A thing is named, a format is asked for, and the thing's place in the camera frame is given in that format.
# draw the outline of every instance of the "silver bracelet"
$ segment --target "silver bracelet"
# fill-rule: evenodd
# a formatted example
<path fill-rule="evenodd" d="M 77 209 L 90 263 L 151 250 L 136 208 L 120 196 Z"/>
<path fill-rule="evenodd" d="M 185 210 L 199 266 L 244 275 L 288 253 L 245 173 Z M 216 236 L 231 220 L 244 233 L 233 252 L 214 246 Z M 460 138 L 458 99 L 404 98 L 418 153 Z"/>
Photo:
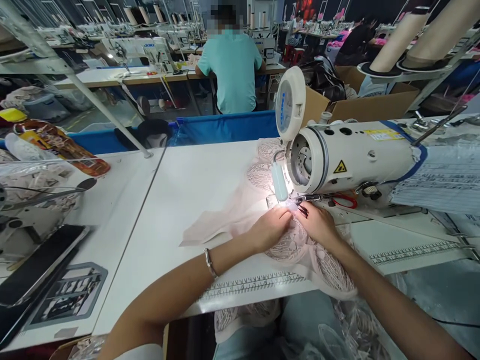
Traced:
<path fill-rule="evenodd" d="M 217 280 L 219 278 L 219 276 L 215 272 L 212 261 L 210 260 L 209 250 L 207 248 L 204 248 L 203 252 L 205 253 L 205 261 L 206 261 L 206 265 L 208 266 L 208 271 L 210 271 L 211 276 L 215 280 Z"/>

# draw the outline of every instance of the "warning label sticker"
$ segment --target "warning label sticker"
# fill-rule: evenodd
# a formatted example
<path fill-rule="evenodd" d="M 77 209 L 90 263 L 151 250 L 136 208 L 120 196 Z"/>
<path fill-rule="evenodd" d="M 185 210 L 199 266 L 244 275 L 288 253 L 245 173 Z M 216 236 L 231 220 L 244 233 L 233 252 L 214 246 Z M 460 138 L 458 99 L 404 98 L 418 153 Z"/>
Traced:
<path fill-rule="evenodd" d="M 340 163 L 336 167 L 335 171 L 333 172 L 334 174 L 338 173 L 346 173 L 347 172 L 347 167 L 345 166 L 345 163 L 343 160 L 340 160 Z"/>

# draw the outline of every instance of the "smartphone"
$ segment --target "smartphone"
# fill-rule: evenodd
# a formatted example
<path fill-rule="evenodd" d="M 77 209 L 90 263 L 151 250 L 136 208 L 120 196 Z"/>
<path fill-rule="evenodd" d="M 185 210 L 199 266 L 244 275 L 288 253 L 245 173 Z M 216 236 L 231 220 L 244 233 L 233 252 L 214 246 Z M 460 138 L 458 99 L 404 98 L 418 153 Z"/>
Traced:
<path fill-rule="evenodd" d="M 88 226 L 60 226 L 0 284 L 0 306 L 13 307 L 25 302 L 89 230 Z"/>

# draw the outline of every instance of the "measuring tape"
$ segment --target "measuring tape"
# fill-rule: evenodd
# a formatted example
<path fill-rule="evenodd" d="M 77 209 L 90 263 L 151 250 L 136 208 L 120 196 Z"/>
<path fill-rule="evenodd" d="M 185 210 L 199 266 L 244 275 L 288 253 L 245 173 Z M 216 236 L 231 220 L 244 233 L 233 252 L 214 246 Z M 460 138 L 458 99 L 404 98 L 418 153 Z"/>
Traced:
<path fill-rule="evenodd" d="M 228 295 L 246 294 L 258 290 L 271 289 L 278 286 L 306 281 L 308 281 L 306 278 L 294 272 L 279 271 L 255 277 L 245 277 L 233 281 L 216 282 L 203 293 L 197 302 L 212 300 Z"/>
<path fill-rule="evenodd" d="M 433 254 L 446 253 L 453 249 L 460 249 L 460 244 L 451 241 L 437 241 L 429 244 L 406 247 L 398 250 L 379 252 L 369 256 L 370 260 L 378 266 L 398 263 L 404 260 L 420 258 Z"/>

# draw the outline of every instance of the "forearm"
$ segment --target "forearm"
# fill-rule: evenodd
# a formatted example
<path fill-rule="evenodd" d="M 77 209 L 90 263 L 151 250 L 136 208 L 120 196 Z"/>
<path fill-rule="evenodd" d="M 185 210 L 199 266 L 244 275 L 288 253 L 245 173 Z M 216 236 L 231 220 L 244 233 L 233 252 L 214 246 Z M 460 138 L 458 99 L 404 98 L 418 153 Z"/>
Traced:
<path fill-rule="evenodd" d="M 240 235 L 209 251 L 213 269 L 221 275 L 253 255 Z M 180 317 L 214 282 L 205 254 L 176 267 L 147 287 L 125 309 L 98 357 L 113 360 L 144 344 L 162 344 L 166 324 Z"/>
<path fill-rule="evenodd" d="M 360 295 L 408 359 L 471 359 L 439 324 L 348 244 L 338 241 L 329 250 L 341 262 Z"/>
<path fill-rule="evenodd" d="M 250 257 L 240 235 L 209 251 L 218 276 Z M 128 316 L 166 325 L 180 317 L 214 282 L 205 254 L 176 267 L 147 287 L 125 310 Z"/>

